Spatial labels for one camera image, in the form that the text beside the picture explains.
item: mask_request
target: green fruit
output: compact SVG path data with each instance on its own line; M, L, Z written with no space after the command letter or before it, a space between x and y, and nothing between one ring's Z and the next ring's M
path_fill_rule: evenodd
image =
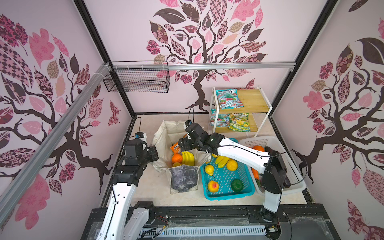
M231 182L231 188L235 192L241 192L241 190L244 188L244 184L239 179L235 179Z

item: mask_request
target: shelf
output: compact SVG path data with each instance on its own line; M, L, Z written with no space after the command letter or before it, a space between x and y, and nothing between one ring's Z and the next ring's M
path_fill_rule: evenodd
M253 118L252 113L249 113L248 121L249 121L249 126L251 128L251 132L257 132L258 128L257 128L256 122L255 122L255 119ZM229 127L217 127L216 126L215 132L221 133L221 132L240 132L240 131L233 131L233 130L229 129Z
M269 107L259 89L237 90L237 95L244 107L220 109L220 113L267 113Z

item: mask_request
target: butterfly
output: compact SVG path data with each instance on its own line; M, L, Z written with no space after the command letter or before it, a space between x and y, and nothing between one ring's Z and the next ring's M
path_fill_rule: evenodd
M247 83L245 88L236 88L236 89L255 89L253 86L255 85L255 79L252 79Z
M115 104L110 100L109 101L109 105L111 107L111 110L112 110L112 116L109 118L109 121L108 121L108 126L112 125L112 124L117 124L119 123L119 108L118 107L115 107Z

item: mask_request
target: wallpaper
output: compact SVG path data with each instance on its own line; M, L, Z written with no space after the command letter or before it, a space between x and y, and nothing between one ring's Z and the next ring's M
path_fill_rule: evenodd
M383 8L340 3L274 115L341 239L384 239Z
M1 193L102 64L93 45L84 47L92 40L73 3L61 5L65 18L76 17L72 35L58 17L40 27L41 18L27 20L12 4L0 15ZM2 239L79 238L90 210L99 206L129 121L120 96L99 84L1 226Z
M105 10L103 1L89 1L87 6L112 60L186 64L294 61L324 3L309 4L300 0L280 3L263 0L156 0L150 4L148 1L115 1L114 9L123 8L128 12L121 15ZM136 13L137 9L143 9L140 15ZM105 24L107 19L113 22L111 26ZM125 25L130 27L129 31L118 31ZM124 39L124 44L117 44L120 39ZM288 71L170 71L169 93L127 95L137 112L187 112L193 107L195 111L207 112L213 86L244 88L253 82L254 87L260 85L272 101ZM163 77L164 73L160 72L157 77Z

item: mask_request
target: tree illustration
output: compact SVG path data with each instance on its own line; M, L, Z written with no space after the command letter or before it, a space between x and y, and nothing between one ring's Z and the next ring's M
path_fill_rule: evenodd
M17 138L26 140L27 143L32 141L41 145L62 115L73 104L75 93L81 92L79 86L87 84L90 78L88 64L80 70L75 55L69 58L68 49L55 37L53 41L59 50L56 52L59 52L60 56L55 56L57 58L53 60L54 56L51 53L54 52L55 45L49 42L49 38L50 35L45 29L40 29L40 35L33 33L33 36L29 36L30 49L38 63L38 66L34 66L33 73L26 61L10 45L0 40L1 80L7 91L0 96L0 103L5 106L0 109L0 125L3 125L0 127L0 149L8 144L11 145L14 142L12 140ZM46 60L51 60L46 69L47 75L43 74L45 70L39 68ZM103 103L103 99L97 98L100 87L100 85L97 87L65 133L66 141L56 147L43 166L50 169L45 179L54 192L62 193L62 184L73 179L76 169L92 167L98 170L99 193L101 193L103 177L111 172L111 168L107 169L107 166L112 154L107 160L101 161L85 156L82 149L88 146L87 139L92 137L88 129L100 124L96 120L101 113ZM110 105L113 116L109 125L118 122L119 114L118 108L111 101ZM20 119L17 122L10 125L12 119L18 118ZM28 162L34 152L34 149L17 145L17 148L1 153L0 167L9 168L9 170L6 171L7 173L1 171L0 177L17 176L21 169L12 171L12 168L19 168Z
M208 0L161 2L172 8L161 9L154 15L162 17L167 24L150 21L151 31L157 41L149 40L146 49L156 55L155 64L163 64L164 61L170 64L247 63L260 62L266 56L263 53L253 53L266 45L265 41L255 42L263 31L257 29L262 22L263 12L261 8L256 14L254 11L260 0L229 0L233 5L237 4L233 13L228 13L230 10L227 10L227 0L212 0L209 5ZM175 76L175 82L180 80L184 84L194 81L193 86L199 97L186 109L199 106L200 110L207 112L203 106L209 106L210 103L205 99L202 81L216 81L218 75L225 81L230 81L230 77L236 78L246 73L249 73L246 69L230 69L226 73L209 69L170 71L170 76Z
M362 43L363 57L354 55L348 45L335 66L332 62L321 66L321 80L312 84L314 91L303 98L314 110L308 118L313 120L312 128L317 135L310 154L297 155L302 161L300 170L307 167L313 183L311 165L326 144L335 145L332 154L340 154L340 164L350 159L353 161L351 177L357 186L362 168L356 154L361 154L366 166L364 185L384 205L384 177L368 169L384 170L384 73L364 68L365 61L381 67L384 65L384 43L376 38L358 41Z

